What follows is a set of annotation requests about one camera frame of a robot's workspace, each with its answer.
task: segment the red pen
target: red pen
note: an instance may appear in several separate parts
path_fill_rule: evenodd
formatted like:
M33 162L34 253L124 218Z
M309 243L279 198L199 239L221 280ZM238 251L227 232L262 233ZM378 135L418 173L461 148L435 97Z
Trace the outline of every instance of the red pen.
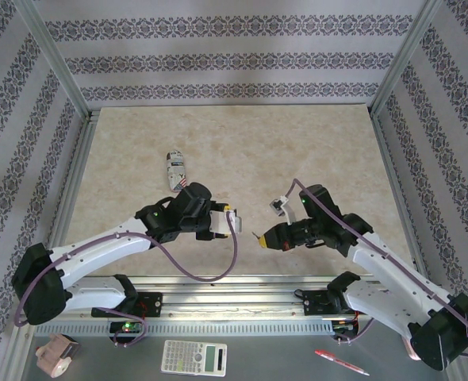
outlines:
M328 359L329 361L332 361L333 363L337 363L339 365L342 365L343 367L349 368L351 371L356 371L358 373L361 373L362 375L370 375L368 372L366 372L364 369L361 369L359 367L356 367L355 365L352 365L348 363L347 361L343 361L340 359L337 359L336 356L328 351L315 351L317 355L320 357L324 357L325 359Z

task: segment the patterned wallpaper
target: patterned wallpaper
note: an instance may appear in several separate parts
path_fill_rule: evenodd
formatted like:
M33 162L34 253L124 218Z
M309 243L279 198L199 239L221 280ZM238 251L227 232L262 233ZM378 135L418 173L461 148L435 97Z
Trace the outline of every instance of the patterned wallpaper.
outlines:
M12 274L46 241L82 122L10 1L0 0L0 365Z
M432 280L468 294L468 1L445 1L378 116Z
M40 0L92 109L369 102L424 0Z

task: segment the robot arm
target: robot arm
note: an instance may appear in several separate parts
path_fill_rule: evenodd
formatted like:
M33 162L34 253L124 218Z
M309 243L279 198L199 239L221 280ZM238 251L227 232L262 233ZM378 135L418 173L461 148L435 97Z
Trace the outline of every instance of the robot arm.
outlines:
M24 305L32 325L73 309L104 307L128 312L137 300L128 277L83 277L115 260L153 248L145 237L159 244L174 241L180 233L195 233L201 241L226 238L231 233L227 219L234 232L239 233L241 219L236 211L227 204L212 201L206 187L191 183L175 198L145 206L135 217L95 237L51 250L42 244L33 245L23 255L12 285L21 299L33 280L55 264L36 283Z
M437 302L435 296L449 301L448 307L456 310L466 321L468 296L459 294L453 297L425 279L387 248L361 217L356 214L342 215L321 185L306 189L338 220L389 255L382 256L365 241L358 240L304 191L299 195L309 218L290 223L287 218L287 223L274 226L259 238L261 246L286 251L303 244L308 248L326 245L364 267L386 289L380 291L356 274L345 272L328 285L327 296L333 310L340 314L356 310L370 315L410 340L416 354L427 365L443 370L468 347L468 328ZM271 207L279 215L290 215L288 210L280 210L281 204L282 198L274 200ZM416 281L424 284L427 290Z

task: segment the calculator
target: calculator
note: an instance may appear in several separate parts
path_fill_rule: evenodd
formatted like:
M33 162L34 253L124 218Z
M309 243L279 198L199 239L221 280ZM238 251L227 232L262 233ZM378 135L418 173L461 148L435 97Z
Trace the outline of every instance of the calculator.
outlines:
M224 377L226 365L226 344L166 340L163 346L163 373Z

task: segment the purple cable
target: purple cable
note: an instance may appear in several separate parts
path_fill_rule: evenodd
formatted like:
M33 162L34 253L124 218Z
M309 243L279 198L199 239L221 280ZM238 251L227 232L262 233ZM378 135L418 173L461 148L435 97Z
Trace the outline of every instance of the purple cable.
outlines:
M292 182L292 185L290 186L289 191L286 193L286 197L288 198L289 195L292 193L295 185L298 185L307 196L309 196L313 202L315 202L332 220L336 223L338 223L340 226L342 226L344 229L346 229L348 232L354 234L355 237L359 238L362 242L370 246L374 251L379 253L381 256L386 258L389 262L394 264L401 272L403 272L409 279L411 279L417 286L420 287L421 290L423 290L426 294L428 294L428 297L435 300L438 302L442 307L444 307L450 314L452 314L455 318L460 320L461 323L463 323L467 328L468 328L468 321L460 315L453 307L449 306L447 302L443 301L441 298L439 298L432 290L430 290L426 284L422 283L412 272L407 270L400 262L395 260L388 252L385 252L381 248L379 248L376 244L373 242L370 242L367 240L365 237L363 237L361 234L356 232L352 227L347 225L345 222L343 222L341 219L339 219L331 210L329 210L326 205L324 205L320 200L315 197L312 192L310 192L306 187L299 181L298 179L294 179ZM460 356L463 357L468 357L468 353L462 353Z
M15 324L16 327L19 327L19 328L21 328L22 326L28 324L28 321L21 321L22 309L23 309L24 305L26 304L26 301L28 300L29 295L33 292L33 289L35 288L36 284L44 277L45 274L48 273L49 270L53 269L54 267L57 267L57 266L61 265L65 260L70 259L72 256L76 255L79 252L82 252L82 251L84 251L84 250L86 250L88 248L96 246L97 244L101 244L102 242L111 241L111 240L119 239L119 238L122 238L122 237L139 237L139 238L145 239L146 241L150 241L154 246L159 248L163 252L163 254L165 254L166 257L172 262L172 264L174 266L176 266L176 268L178 270L180 270L180 272L182 272L184 275L190 277L191 279L197 280L198 282L216 282L217 280L220 280L220 279L224 278L229 272L231 272L231 270L236 265L236 261L237 261L237 251L238 251L237 250L237 237L236 237L236 232L234 231L234 227L232 226L230 218L227 218L227 225L228 225L229 230L231 231L232 242L234 244L234 254L232 255L232 262L231 262L230 266L228 267L228 269L223 274L221 274L219 276L212 277L212 278L201 278L201 277L198 277L196 275L190 274L187 270L185 270L185 268L183 268L178 263L177 260L174 259L174 257L168 252L168 250L166 248L164 248L159 242L157 242L154 238L149 237L149 236L147 236L145 234L142 234L142 233L130 233L130 232L114 233L114 234L110 234L108 236L97 238L96 240L88 242L87 244L84 244L83 246L75 248L71 252L69 252L67 254L63 254L63 256L61 256L59 259L57 259L56 261L49 264L29 284L29 286L26 288L25 293L22 295L21 301L19 302L19 306L17 306L17 309L15 311L14 324ZM125 344L124 345L125 347L128 347L130 345L135 344L137 341L141 340L142 337L144 337L146 335L146 333L148 332L148 324L146 323L146 321L144 319L142 319L142 318L140 318L138 316L124 314L122 312L119 312L119 311L116 311L116 310L111 310L111 309L108 309L108 308L103 308L103 307L98 307L98 309L102 310L102 311L105 311L105 312L109 312L111 314L117 314L117 315L122 316L124 318L140 321L144 325L144 332L141 335L139 335L136 339L134 339L133 341L130 341L130 343ZM114 344L117 344L116 337L114 337Z

